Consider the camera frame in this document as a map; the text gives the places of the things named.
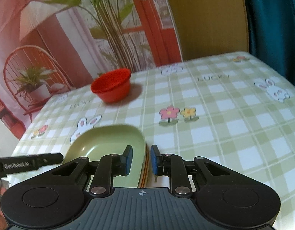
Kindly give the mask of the green square plate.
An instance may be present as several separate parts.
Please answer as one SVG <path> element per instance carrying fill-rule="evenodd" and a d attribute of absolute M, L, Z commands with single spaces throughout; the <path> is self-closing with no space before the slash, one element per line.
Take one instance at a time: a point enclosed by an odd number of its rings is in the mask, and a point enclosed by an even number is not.
<path fill-rule="evenodd" d="M 141 131 L 131 125 L 101 127 L 79 126 L 70 138 L 70 148 L 64 155 L 63 163 L 86 156 L 90 161 L 100 160 L 108 154 L 122 154 L 125 147 L 133 148 L 130 174 L 115 177 L 115 187 L 138 187 L 145 159 L 145 138 Z"/>

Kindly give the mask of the orange square plate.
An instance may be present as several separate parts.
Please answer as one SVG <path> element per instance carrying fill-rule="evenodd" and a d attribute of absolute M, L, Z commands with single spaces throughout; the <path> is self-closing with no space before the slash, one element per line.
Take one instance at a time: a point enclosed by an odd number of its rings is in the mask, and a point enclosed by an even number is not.
<path fill-rule="evenodd" d="M 141 172 L 140 182 L 138 184 L 139 188 L 144 188 L 147 183 L 147 176 L 148 176 L 148 170 L 149 170 L 149 163 L 150 163 L 150 151 L 147 144 L 145 145 L 145 159 L 144 159 L 144 165 Z"/>

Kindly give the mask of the red bowl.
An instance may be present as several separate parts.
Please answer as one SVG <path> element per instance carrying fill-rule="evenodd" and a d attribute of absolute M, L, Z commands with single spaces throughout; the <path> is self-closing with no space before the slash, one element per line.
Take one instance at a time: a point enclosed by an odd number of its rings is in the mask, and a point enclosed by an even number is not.
<path fill-rule="evenodd" d="M 128 96 L 131 89 L 131 71 L 126 68 L 107 72 L 96 78 L 91 86 L 91 92 L 105 103 L 115 103 Z"/>

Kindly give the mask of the green plaid bunny tablecloth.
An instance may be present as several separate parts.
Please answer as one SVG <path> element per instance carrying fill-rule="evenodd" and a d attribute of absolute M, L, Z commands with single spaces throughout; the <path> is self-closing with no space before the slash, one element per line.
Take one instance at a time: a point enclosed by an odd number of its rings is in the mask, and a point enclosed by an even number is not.
<path fill-rule="evenodd" d="M 65 154 L 78 131 L 137 127 L 147 145 L 184 159 L 204 156 L 271 186 L 277 229 L 295 229 L 295 87 L 246 52 L 135 73 L 123 101 L 106 104 L 89 86 L 52 97 L 14 155 Z"/>

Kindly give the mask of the printed room backdrop cloth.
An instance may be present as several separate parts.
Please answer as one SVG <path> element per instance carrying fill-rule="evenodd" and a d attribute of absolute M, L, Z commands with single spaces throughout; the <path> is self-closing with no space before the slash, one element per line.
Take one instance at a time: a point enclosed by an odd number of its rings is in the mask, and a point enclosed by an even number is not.
<path fill-rule="evenodd" d="M 167 0 L 0 0 L 0 120 L 19 139 L 56 94 L 181 59 Z"/>

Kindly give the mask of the yellow wooden panel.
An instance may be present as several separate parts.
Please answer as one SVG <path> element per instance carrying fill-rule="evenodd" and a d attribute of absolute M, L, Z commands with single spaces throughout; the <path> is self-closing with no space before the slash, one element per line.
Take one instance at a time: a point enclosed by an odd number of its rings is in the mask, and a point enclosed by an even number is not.
<path fill-rule="evenodd" d="M 249 51 L 244 0 L 168 0 L 183 60 Z"/>

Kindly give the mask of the teal curtain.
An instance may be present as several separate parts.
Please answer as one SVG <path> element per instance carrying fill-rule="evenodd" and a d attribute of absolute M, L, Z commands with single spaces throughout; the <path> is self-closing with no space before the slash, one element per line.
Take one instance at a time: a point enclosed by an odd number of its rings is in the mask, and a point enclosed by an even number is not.
<path fill-rule="evenodd" d="M 245 0 L 250 53 L 295 86 L 295 0 Z"/>

